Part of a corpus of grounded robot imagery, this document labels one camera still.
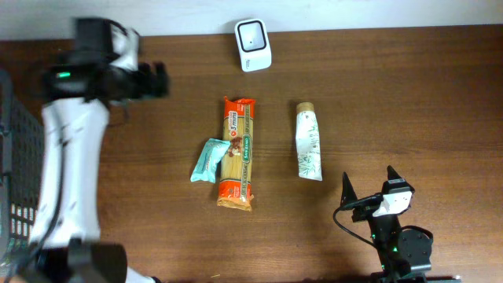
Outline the white bamboo print tube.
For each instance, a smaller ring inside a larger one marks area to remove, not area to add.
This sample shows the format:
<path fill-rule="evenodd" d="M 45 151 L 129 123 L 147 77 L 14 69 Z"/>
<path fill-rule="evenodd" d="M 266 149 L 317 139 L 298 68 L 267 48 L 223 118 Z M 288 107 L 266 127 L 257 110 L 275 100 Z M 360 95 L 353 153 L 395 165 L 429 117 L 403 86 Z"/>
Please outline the white bamboo print tube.
<path fill-rule="evenodd" d="M 322 180 L 318 121 L 311 102 L 296 106 L 296 151 L 299 177 Z"/>

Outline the orange spaghetti packet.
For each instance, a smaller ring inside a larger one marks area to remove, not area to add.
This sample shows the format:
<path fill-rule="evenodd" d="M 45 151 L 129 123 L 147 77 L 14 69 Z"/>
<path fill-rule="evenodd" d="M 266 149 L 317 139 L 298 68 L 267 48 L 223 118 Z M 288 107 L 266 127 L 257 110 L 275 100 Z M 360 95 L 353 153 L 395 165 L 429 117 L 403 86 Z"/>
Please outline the orange spaghetti packet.
<path fill-rule="evenodd" d="M 252 210 L 252 162 L 255 100 L 224 97 L 223 141 L 229 142 L 221 161 L 217 205 Z"/>

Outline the teal wet wipes pack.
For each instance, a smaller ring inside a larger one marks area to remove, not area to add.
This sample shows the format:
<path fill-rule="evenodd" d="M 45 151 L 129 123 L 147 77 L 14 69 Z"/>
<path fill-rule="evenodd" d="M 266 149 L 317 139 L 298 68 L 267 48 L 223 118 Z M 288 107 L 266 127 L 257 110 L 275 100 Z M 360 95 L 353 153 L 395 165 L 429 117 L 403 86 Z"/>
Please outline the teal wet wipes pack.
<path fill-rule="evenodd" d="M 230 141 L 210 138 L 201 151 L 190 181 L 215 183 L 217 166 L 227 153 L 229 147 Z"/>

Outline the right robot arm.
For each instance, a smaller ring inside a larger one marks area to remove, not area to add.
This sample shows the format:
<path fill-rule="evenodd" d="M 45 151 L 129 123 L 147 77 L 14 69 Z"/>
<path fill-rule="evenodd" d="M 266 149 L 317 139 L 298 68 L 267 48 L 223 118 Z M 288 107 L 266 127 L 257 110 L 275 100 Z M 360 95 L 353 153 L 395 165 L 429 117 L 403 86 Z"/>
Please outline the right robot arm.
<path fill-rule="evenodd" d="M 381 272 L 370 275 L 370 282 L 460 282 L 459 276 L 428 277 L 434 235 L 419 226 L 403 226 L 399 216 L 410 209 L 415 189 L 392 167 L 380 192 L 359 198 L 347 173 L 342 175 L 340 206 L 333 212 L 334 223 L 352 237 L 370 245 L 378 254 Z M 342 211 L 351 211 L 353 222 L 367 222 L 367 240 L 346 228 L 337 219 Z"/>

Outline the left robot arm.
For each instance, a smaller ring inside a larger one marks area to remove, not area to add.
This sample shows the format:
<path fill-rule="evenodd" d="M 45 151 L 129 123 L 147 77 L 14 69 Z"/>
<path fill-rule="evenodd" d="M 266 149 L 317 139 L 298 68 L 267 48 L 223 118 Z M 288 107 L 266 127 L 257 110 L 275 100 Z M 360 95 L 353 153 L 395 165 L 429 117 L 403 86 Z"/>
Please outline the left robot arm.
<path fill-rule="evenodd" d="M 110 108 L 165 97 L 165 66 L 138 60 L 133 28 L 100 17 L 75 20 L 74 47 L 42 74 L 45 148 L 28 246 L 7 278 L 27 282 L 147 282 L 121 244 L 101 241 L 97 179 Z"/>

